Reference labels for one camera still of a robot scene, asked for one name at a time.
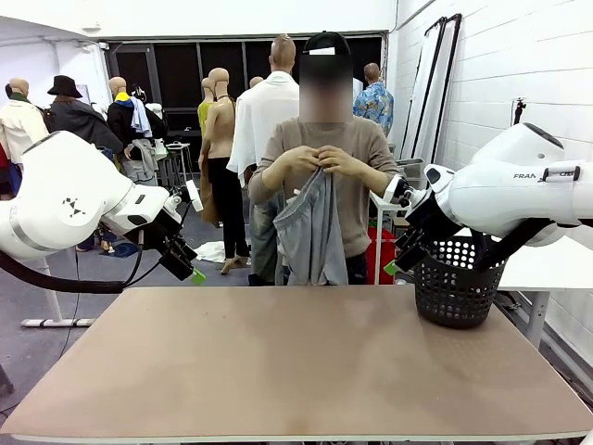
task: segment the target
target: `plastic basket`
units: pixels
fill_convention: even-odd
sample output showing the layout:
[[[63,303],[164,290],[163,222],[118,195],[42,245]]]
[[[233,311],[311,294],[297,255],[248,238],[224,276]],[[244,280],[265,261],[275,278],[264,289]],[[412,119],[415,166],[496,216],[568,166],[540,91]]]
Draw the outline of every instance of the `plastic basket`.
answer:
[[[505,261],[484,271],[473,270],[470,236],[435,242],[414,270],[416,308],[425,319],[456,329],[483,323],[504,270]]]

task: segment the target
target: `hand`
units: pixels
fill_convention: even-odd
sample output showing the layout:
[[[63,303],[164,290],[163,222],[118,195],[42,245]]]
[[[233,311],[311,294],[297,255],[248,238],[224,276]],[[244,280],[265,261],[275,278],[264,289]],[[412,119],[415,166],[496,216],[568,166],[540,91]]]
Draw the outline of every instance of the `hand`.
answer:
[[[126,157],[128,160],[132,160],[132,158],[130,158],[130,153],[132,152],[132,149],[133,149],[133,146],[126,146],[126,147],[123,149],[123,154],[125,155],[125,157]]]
[[[319,149],[319,165],[328,173],[342,173],[345,176],[360,175],[362,161],[352,158],[337,146],[322,146]]]
[[[319,166],[317,155],[319,150],[310,146],[298,146],[292,150],[285,151],[278,158],[286,169],[309,170],[315,172]]]

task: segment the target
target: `yellow collar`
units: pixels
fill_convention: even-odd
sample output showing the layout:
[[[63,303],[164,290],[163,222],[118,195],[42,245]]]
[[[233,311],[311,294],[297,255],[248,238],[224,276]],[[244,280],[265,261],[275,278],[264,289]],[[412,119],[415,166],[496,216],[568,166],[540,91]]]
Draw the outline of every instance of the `yellow collar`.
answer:
[[[115,96],[115,100],[119,100],[120,102],[125,102],[128,99],[130,99],[130,97],[125,91],[122,91],[121,93],[118,93],[118,95]]]

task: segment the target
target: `black jacket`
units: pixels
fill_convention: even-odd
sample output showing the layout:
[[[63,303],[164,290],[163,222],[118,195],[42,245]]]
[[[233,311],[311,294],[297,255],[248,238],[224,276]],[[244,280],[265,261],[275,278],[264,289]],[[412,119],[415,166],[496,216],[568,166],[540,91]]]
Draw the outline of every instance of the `black jacket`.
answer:
[[[109,126],[93,107],[74,100],[72,102],[54,102],[51,105],[52,131],[65,130],[84,139],[97,148],[110,148],[114,153],[121,153],[123,144],[109,129]]]
[[[146,117],[152,130],[152,137],[159,139],[167,135],[167,127],[162,119],[145,107]],[[113,133],[120,139],[123,146],[128,146],[133,139],[145,139],[141,133],[132,128],[133,107],[113,102],[107,110],[107,123]]]

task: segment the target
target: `robotic arm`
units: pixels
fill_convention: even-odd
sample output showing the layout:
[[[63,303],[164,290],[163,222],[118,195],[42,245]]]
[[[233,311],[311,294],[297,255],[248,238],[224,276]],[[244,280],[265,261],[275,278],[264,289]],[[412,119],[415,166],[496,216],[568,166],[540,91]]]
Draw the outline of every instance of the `robotic arm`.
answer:
[[[159,263],[183,280],[194,270],[196,257],[180,235],[182,218],[176,207],[189,201],[187,190],[170,196],[161,187],[134,184],[94,146],[68,132],[56,132],[31,146],[23,156],[19,195],[0,201],[0,267],[31,282],[32,271],[16,261],[41,258],[81,243],[99,223],[143,249],[155,249]],[[69,280],[48,284],[69,292],[121,292],[86,282],[72,290]]]
[[[564,160],[561,143],[535,125],[511,127],[484,146],[467,167],[454,172],[426,166],[426,190],[394,178],[385,196],[410,204],[410,229],[397,241],[403,270],[425,255],[430,243],[473,232],[475,270],[507,259],[521,246],[556,241],[566,229],[593,226],[593,163]],[[500,238],[486,245],[482,234]]]

